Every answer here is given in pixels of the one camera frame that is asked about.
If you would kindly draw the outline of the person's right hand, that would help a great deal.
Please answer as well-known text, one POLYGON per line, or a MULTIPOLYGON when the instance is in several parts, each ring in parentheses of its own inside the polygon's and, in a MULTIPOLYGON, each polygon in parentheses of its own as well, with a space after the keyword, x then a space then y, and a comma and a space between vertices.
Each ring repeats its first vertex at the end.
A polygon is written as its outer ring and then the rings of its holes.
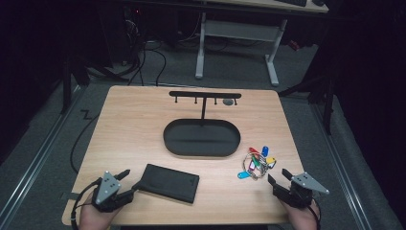
POLYGON ((309 208, 293 208, 281 200, 282 207, 286 210, 289 222, 295 230, 318 230, 320 221, 320 208, 315 200, 309 208))

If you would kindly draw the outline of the metal floor rail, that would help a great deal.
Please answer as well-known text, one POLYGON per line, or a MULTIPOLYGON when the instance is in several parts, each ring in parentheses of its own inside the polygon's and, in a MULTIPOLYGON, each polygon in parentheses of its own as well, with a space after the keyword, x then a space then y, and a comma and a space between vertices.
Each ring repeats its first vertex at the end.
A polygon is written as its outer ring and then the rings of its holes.
POLYGON ((0 230, 9 227, 85 89, 85 86, 75 86, 71 91, 72 101, 63 110, 63 87, 60 86, 29 122, 27 131, 0 166, 0 230))
POLYGON ((346 198, 347 204, 350 207, 350 211, 352 213, 352 216, 354 217, 358 230, 372 230, 371 223, 365 213, 360 197, 350 181, 349 174, 340 157, 339 151, 334 144, 333 138, 330 134, 327 133, 324 127, 323 115, 320 111, 319 106, 311 104, 310 109, 312 111, 312 114, 315 116, 315 120, 318 124, 319 129, 322 131, 325 141, 327 142, 329 157, 331 159, 333 168, 336 172, 343 194, 346 198))

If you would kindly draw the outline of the black metal stand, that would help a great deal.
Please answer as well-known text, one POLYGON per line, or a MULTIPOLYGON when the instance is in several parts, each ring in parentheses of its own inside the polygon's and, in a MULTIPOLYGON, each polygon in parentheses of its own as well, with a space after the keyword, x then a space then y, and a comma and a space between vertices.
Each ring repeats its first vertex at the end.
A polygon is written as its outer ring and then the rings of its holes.
POLYGON ((64 114, 70 107, 72 101, 72 79, 75 79, 79 86, 87 86, 90 82, 86 70, 86 59, 81 56, 67 56, 63 62, 63 98, 61 113, 64 114))
POLYGON ((330 135, 330 120, 333 112, 334 77, 320 76, 311 80, 303 80, 292 87, 278 93, 280 97, 286 97, 296 92, 308 92, 307 100, 310 104, 324 104, 322 124, 325 132, 330 135))

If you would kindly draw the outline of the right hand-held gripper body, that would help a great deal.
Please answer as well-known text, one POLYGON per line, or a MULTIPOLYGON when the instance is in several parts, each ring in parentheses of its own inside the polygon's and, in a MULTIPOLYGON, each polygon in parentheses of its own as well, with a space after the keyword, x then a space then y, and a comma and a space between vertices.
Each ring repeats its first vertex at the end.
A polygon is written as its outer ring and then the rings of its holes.
POLYGON ((278 191, 273 190, 273 195, 293 208, 306 208, 311 204, 313 193, 329 194, 329 189, 323 186, 307 172, 293 175, 290 188, 280 185, 278 191))

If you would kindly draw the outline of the black keyboard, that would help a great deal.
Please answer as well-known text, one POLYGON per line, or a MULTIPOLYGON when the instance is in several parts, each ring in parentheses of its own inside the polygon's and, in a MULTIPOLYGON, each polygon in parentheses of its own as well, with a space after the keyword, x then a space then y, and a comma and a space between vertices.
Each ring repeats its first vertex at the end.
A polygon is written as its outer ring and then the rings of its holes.
POLYGON ((306 0, 275 0, 278 2, 282 2, 284 4, 289 4, 293 6, 298 6, 298 7, 305 7, 307 4, 306 0))

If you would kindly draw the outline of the black wallet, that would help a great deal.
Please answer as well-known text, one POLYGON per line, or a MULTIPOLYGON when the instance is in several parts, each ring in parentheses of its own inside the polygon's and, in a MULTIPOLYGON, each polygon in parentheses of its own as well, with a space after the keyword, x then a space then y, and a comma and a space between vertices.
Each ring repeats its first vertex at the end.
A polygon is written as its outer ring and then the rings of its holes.
POLYGON ((190 204, 194 203, 200 177, 152 164, 147 164, 139 188, 190 204))

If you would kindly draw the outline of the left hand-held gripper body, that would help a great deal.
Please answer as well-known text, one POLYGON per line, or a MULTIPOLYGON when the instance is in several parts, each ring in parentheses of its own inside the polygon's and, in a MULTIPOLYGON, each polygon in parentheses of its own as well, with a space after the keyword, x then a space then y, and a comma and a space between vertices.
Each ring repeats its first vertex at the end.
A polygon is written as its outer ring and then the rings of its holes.
POLYGON ((120 199, 122 185, 110 172, 105 172, 92 196, 92 205, 102 213, 111 213, 132 200, 120 199))

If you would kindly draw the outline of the white-framed desk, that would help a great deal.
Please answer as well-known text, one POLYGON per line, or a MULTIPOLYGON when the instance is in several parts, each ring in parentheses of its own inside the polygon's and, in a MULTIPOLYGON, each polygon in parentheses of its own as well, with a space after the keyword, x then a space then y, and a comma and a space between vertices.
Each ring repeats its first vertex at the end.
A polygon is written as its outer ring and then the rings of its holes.
MULTIPOLYGON (((303 13, 328 13, 326 4, 318 7, 312 0, 306 0, 305 7, 298 7, 284 4, 275 0, 202 0, 204 7, 214 3, 225 6, 253 7, 259 10, 276 10, 279 12, 303 12, 303 13)), ((279 85, 278 76, 275 70, 274 58, 280 46, 282 36, 287 24, 287 18, 283 17, 277 26, 260 25, 251 22, 231 22, 219 19, 208 19, 206 13, 201 13, 199 50, 197 53, 195 77, 202 79, 204 76, 205 63, 205 39, 207 36, 236 38, 243 40, 271 42, 270 52, 264 56, 268 76, 273 86, 279 85)))

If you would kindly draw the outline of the person's left hand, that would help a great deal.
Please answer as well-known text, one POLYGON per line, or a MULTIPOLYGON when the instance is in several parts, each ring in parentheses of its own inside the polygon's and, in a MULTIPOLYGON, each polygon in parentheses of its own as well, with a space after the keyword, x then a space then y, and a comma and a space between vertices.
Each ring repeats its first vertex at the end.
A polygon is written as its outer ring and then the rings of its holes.
POLYGON ((80 208, 79 230, 107 230, 121 209, 102 213, 91 204, 91 201, 92 196, 89 195, 85 205, 80 208))

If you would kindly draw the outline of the black key rack with tray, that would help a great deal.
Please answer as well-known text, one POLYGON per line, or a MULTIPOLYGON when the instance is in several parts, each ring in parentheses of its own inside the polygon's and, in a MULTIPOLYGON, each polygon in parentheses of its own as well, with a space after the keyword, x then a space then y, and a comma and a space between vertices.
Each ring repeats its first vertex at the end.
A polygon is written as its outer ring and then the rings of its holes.
POLYGON ((238 128, 226 120, 207 119, 208 99, 231 100, 237 105, 240 93, 170 91, 169 95, 178 101, 179 97, 202 100, 201 117, 198 119, 176 119, 164 129, 163 139, 166 148, 173 154, 191 157, 227 157, 233 154, 240 144, 238 128))

